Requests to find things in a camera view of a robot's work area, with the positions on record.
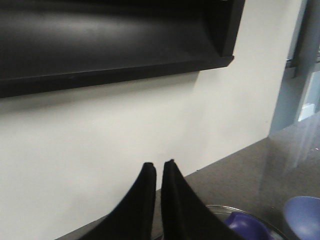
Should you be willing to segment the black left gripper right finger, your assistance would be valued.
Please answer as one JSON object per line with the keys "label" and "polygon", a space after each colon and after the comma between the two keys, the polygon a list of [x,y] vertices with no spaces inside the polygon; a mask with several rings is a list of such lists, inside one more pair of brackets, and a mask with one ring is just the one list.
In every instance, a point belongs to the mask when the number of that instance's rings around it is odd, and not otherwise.
{"label": "black left gripper right finger", "polygon": [[241,240],[218,219],[187,183],[173,159],[165,162],[161,218],[166,240]]}

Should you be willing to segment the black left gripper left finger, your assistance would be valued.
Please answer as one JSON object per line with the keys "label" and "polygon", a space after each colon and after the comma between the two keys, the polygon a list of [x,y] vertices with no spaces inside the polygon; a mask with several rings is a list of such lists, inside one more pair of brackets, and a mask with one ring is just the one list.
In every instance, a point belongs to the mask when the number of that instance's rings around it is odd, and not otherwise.
{"label": "black left gripper left finger", "polygon": [[80,237],[81,240],[150,240],[155,198],[156,169],[145,162],[135,182],[112,210],[97,226]]}

